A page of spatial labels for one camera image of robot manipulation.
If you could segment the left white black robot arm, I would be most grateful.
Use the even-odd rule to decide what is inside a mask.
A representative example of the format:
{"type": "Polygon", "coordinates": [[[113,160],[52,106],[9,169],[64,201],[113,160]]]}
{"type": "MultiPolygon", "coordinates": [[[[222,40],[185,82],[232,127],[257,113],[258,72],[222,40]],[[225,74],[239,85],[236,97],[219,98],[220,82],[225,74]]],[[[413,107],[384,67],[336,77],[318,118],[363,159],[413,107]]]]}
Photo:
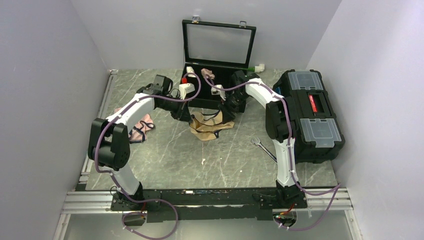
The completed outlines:
{"type": "Polygon", "coordinates": [[[98,173],[108,174],[124,195],[124,204],[131,210],[144,203],[143,185],[129,165],[131,155],[130,132],[145,115],[155,109],[171,113],[178,121],[189,122],[189,98],[171,96],[173,82],[163,75],[141,87],[134,97],[107,118],[96,118],[90,128],[88,158],[94,161],[98,173]]]}

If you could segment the black compartment storage box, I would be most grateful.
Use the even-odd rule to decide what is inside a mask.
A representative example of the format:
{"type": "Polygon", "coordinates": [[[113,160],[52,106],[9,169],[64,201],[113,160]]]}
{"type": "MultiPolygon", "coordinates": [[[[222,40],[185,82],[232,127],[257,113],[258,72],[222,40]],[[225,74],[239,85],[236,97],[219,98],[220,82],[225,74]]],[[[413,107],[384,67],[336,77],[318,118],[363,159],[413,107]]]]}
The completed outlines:
{"type": "Polygon", "coordinates": [[[212,71],[213,82],[223,88],[234,87],[232,75],[238,70],[244,73],[250,66],[257,28],[245,21],[239,24],[182,20],[184,65],[182,75],[193,69],[199,76],[187,76],[187,82],[194,84],[200,93],[188,103],[191,108],[217,110],[221,97],[211,93],[212,88],[205,82],[201,70],[212,71]]]}

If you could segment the pink underwear navy trim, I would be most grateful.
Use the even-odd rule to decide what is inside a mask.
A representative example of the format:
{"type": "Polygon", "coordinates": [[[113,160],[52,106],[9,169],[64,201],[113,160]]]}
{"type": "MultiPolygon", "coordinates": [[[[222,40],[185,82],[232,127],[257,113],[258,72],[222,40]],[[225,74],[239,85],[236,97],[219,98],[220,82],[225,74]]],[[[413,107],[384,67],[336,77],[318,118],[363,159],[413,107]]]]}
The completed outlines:
{"type": "Polygon", "coordinates": [[[153,119],[150,114],[143,116],[131,129],[127,126],[128,139],[130,144],[139,144],[147,140],[147,132],[156,128],[153,119]]]}

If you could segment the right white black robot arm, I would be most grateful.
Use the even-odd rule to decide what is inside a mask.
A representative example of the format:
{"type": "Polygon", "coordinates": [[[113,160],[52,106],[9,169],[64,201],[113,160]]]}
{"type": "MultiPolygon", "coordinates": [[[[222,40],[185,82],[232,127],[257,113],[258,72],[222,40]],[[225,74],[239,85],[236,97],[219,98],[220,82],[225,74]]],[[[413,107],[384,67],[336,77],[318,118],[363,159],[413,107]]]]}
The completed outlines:
{"type": "Polygon", "coordinates": [[[225,100],[219,104],[224,123],[233,121],[242,103],[252,97],[265,109],[265,130],[275,148],[277,164],[276,203],[289,207],[295,197],[302,194],[295,168],[293,129],[288,104],[284,97],[271,88],[255,73],[246,74],[238,70],[231,76],[233,87],[224,89],[225,100]]]}

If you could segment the beige underwear navy trim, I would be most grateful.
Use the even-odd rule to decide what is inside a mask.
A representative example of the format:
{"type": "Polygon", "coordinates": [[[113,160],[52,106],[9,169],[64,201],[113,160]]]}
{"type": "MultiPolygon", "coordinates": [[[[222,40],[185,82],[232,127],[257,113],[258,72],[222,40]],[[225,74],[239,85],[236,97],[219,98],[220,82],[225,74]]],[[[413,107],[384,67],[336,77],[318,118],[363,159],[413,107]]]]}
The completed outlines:
{"type": "Polygon", "coordinates": [[[206,142],[218,139],[220,131],[232,129],[234,125],[233,121],[224,122],[223,114],[220,110],[208,114],[195,111],[191,113],[189,128],[195,137],[200,141],[206,142]]]}

